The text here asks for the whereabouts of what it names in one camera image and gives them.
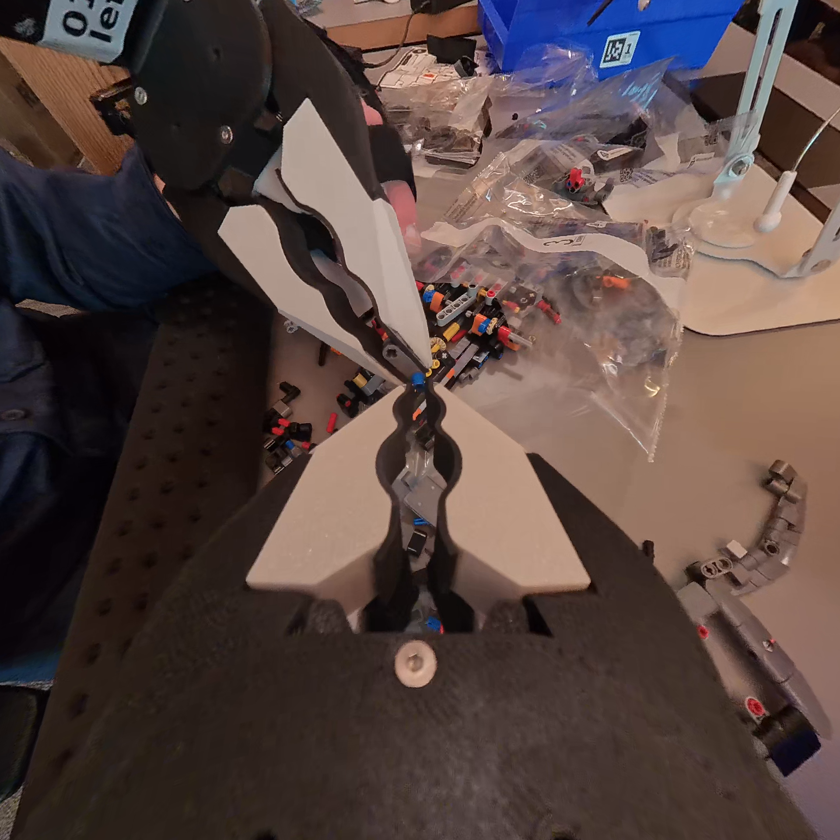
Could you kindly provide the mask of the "black perforated board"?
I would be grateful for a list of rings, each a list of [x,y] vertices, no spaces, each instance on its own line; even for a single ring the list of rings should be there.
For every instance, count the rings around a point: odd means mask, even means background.
[[[258,492],[275,311],[220,276],[176,290],[103,509],[11,838],[223,837],[209,791],[250,704],[236,519]]]

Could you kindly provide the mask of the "clear bag of dark parts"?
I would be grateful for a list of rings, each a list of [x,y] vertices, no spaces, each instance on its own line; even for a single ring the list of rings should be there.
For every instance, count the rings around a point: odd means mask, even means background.
[[[614,180],[597,179],[592,162],[568,145],[526,142],[498,153],[444,215],[466,226],[486,217],[521,227],[568,219],[599,221]]]

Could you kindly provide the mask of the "clear bags of parts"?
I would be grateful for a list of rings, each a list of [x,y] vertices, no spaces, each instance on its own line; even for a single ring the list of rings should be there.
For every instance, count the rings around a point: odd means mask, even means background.
[[[457,382],[491,369],[511,379],[504,407],[546,432],[561,418],[609,416],[652,460],[683,337],[681,298],[694,248],[671,227],[561,218],[545,225],[484,217],[422,235],[414,277],[430,328],[464,293],[475,299],[445,339],[474,344]]]

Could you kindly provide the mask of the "dark grey lego beam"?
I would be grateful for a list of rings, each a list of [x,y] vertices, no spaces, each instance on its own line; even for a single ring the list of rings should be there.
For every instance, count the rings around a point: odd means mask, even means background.
[[[401,344],[394,343],[391,340],[384,342],[382,347],[382,357],[386,366],[397,371],[401,377],[410,380],[415,373],[424,373],[427,365],[416,358],[416,356],[409,350],[406,350]]]

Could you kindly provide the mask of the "partly built lego engine block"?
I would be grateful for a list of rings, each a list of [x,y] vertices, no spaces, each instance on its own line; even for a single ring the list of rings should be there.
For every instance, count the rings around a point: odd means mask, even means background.
[[[448,343],[442,338],[432,338],[432,366],[424,374],[426,383],[451,389],[458,383],[471,382],[489,359],[490,353],[469,341],[465,330],[457,330],[455,337],[457,342]],[[395,388],[396,384],[382,374],[360,366],[343,381],[335,402],[342,415],[354,418]]]

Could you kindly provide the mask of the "wooden partition panel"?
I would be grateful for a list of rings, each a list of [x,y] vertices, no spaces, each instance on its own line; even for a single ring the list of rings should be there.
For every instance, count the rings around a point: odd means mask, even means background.
[[[95,171],[116,172],[132,141],[110,132],[90,98],[128,73],[9,38],[1,39],[1,50]]]

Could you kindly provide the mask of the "pile of lego pieces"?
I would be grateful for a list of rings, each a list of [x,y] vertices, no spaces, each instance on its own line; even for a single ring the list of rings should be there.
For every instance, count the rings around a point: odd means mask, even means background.
[[[492,278],[477,269],[473,281],[467,283],[469,269],[459,261],[444,281],[424,284],[417,282],[426,315],[430,318],[432,338],[442,338],[446,343],[457,342],[457,330],[465,330],[469,341],[476,342],[490,357],[500,359],[503,349],[518,350],[522,332],[515,315],[522,315],[530,307],[544,311],[555,323],[560,315],[553,304],[540,294],[523,285],[514,285]],[[291,460],[315,447],[312,442],[312,425],[287,417],[287,408],[297,398],[300,390],[286,382],[279,383],[281,397],[266,415],[265,431],[266,465],[274,474],[288,467]],[[423,553],[430,553],[431,539],[436,538],[438,501],[447,486],[433,464],[435,447],[434,430],[427,419],[424,401],[416,404],[413,413],[412,440],[409,464],[397,478],[402,488],[397,491],[402,507],[413,516],[413,532],[407,551],[415,560]]]

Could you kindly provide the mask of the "person's left hand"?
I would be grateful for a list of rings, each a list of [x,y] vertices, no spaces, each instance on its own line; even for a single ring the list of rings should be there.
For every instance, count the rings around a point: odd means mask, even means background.
[[[414,256],[422,246],[414,192],[408,183],[402,181],[385,182],[382,186],[388,202],[394,209],[406,251],[410,256]]]

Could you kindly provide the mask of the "clear bag black pieces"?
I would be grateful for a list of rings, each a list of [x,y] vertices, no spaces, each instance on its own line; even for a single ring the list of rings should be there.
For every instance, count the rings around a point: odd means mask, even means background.
[[[580,135],[597,142],[646,143],[662,122],[659,111],[675,56],[600,79],[595,56],[579,45],[538,43],[514,69],[493,77],[490,137],[496,142],[555,141]]]

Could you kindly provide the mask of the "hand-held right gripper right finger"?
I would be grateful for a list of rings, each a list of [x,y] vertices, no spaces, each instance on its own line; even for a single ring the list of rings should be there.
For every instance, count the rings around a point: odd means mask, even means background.
[[[457,395],[430,385],[437,504],[427,588],[446,632],[472,632],[502,602],[582,592],[591,576],[526,449]]]

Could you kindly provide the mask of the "white sticker sheet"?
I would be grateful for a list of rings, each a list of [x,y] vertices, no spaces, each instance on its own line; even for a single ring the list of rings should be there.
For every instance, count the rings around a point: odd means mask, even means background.
[[[380,79],[383,89],[426,86],[459,78],[455,65],[443,64],[424,45],[407,49]]]

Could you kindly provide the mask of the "black power adapter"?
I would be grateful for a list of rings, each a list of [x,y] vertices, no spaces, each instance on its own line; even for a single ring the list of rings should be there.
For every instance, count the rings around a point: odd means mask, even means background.
[[[465,36],[427,35],[427,52],[438,63],[454,65],[461,60],[476,60],[476,41]]]

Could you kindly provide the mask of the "person's left forearm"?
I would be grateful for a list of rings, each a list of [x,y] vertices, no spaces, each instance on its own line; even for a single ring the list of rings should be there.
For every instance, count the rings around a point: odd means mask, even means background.
[[[3,299],[130,310],[215,273],[138,147],[115,175],[41,170],[2,150]]]

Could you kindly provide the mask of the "blue plastic bin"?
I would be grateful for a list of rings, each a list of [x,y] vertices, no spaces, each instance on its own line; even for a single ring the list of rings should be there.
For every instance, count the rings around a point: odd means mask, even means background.
[[[570,43],[595,56],[600,78],[668,56],[703,67],[740,1],[614,1],[591,27],[601,1],[478,1],[477,18],[497,67],[512,71],[538,43]]]

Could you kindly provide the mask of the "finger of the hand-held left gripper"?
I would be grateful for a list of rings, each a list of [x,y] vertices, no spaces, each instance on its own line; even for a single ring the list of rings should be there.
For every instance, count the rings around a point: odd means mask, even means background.
[[[408,376],[382,355],[382,342],[356,317],[344,291],[310,257],[292,213],[282,205],[229,208],[218,233],[287,319],[392,383]]]
[[[371,197],[308,98],[283,130],[278,176],[290,198],[330,231],[346,284],[366,296],[385,341],[428,368],[427,321],[394,209]]]

